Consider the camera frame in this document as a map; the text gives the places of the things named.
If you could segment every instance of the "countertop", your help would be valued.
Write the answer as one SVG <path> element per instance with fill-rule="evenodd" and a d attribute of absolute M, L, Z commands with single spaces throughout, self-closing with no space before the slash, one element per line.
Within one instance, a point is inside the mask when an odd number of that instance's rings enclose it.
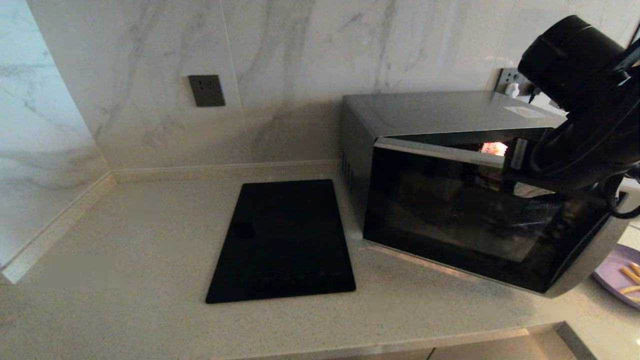
<path fill-rule="evenodd" d="M 0 288 L 0 358 L 235 359 L 451 344 L 556 322 L 599 359 L 640 358 L 640 313 L 592 279 L 546 299 L 364 242 L 334 168 L 119 184 Z M 241 185 L 314 178 L 334 180 L 357 290 L 205 304 Z M 640 247 L 640 230 L 623 241 Z"/>

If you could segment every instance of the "wall outlet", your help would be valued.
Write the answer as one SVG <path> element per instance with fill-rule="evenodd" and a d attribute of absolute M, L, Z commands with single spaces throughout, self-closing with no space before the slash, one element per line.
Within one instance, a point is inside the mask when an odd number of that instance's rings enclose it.
<path fill-rule="evenodd" d="M 189 84 L 191 84 L 196 106 L 226 105 L 218 75 L 189 75 Z"/>
<path fill-rule="evenodd" d="M 493 91 L 504 94 L 507 85 L 510 83 L 519 84 L 518 87 L 520 89 L 520 95 L 528 94 L 528 88 L 531 86 L 531 82 L 525 78 L 524 75 L 519 73 L 517 68 L 506 67 L 500 71 L 500 77 L 498 78 L 498 82 L 495 84 Z"/>

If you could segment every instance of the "marble wall tile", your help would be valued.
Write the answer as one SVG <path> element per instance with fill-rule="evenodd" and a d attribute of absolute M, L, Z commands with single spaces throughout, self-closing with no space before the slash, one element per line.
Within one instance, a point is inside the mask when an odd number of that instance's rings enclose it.
<path fill-rule="evenodd" d="M 0 266 L 108 167 L 24 0 L 0 3 Z"/>
<path fill-rule="evenodd" d="M 483 89 L 513 0 L 223 0 L 254 159 L 337 157 L 346 94 Z"/>
<path fill-rule="evenodd" d="M 29 0 L 112 168 L 251 160 L 218 0 Z M 188 75 L 220 76 L 227 105 L 197 108 Z"/>
<path fill-rule="evenodd" d="M 516 0 L 495 69 L 517 67 L 536 37 L 569 15 L 578 15 L 626 47 L 640 22 L 640 0 Z M 497 76 L 495 71 L 487 89 L 493 89 Z"/>

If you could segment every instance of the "microwave oven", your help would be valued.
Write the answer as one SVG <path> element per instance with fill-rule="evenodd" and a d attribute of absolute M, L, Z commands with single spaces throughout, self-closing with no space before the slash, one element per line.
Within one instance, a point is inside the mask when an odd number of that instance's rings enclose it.
<path fill-rule="evenodd" d="M 491 91 L 345 96 L 341 169 L 363 238 L 546 297 L 572 289 L 629 220 L 501 176 L 505 144 L 563 121 Z M 639 189 L 623 183 L 622 210 Z"/>

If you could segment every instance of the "black cutting board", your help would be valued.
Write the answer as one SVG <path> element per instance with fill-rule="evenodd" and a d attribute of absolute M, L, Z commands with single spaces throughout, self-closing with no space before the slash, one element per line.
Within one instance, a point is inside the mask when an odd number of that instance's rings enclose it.
<path fill-rule="evenodd" d="M 243 185 L 207 304 L 355 289 L 331 180 Z"/>

